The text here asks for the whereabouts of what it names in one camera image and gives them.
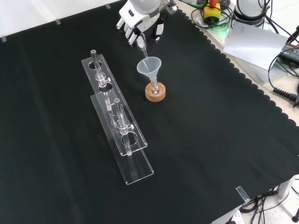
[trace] acrylic stand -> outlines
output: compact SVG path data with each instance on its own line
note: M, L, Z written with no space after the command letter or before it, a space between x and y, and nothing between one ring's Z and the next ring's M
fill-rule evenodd
M95 50L91 54L92 57L82 60L95 93L91 99L121 174L129 185L154 174L143 151L148 144L103 55L97 55Z

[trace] clear plastic clip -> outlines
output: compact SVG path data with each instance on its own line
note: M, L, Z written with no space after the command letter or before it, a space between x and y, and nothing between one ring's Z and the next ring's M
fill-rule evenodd
M238 191L239 195L243 198L244 202L250 201L250 198L248 197L248 195L246 194L246 192L243 190L241 186L237 187L236 190Z

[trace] yellow device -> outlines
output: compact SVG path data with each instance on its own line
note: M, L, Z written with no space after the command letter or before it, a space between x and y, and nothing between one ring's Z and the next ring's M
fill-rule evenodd
M220 8L220 3L217 3L216 8ZM206 23L219 22L221 11L216 8L204 7L204 19Z

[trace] wooden base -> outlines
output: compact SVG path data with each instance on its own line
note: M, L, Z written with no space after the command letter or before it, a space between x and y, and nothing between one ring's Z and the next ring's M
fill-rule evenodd
M153 94L151 93L150 91L150 84L148 84L146 87L145 87L145 96L146 98L149 100L149 101L152 101L152 102L159 102L161 100L163 100L166 96L166 88L165 86L162 84L162 83L159 83L162 87L162 91L158 94Z

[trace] robot finger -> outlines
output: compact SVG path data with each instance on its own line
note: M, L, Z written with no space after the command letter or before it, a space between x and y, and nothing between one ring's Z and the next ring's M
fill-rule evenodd
M126 38L129 39L130 35L132 33L132 29L129 27L126 31Z
M137 38L137 34L133 33L129 39L129 44L132 45Z
M129 25L126 23L125 28L123 30L126 32L128 30L128 28L129 28Z
M117 29L120 29L124 23L125 23L124 19L121 18L121 19L118 21L118 23L117 23L117 25L116 25L116 28L117 28Z

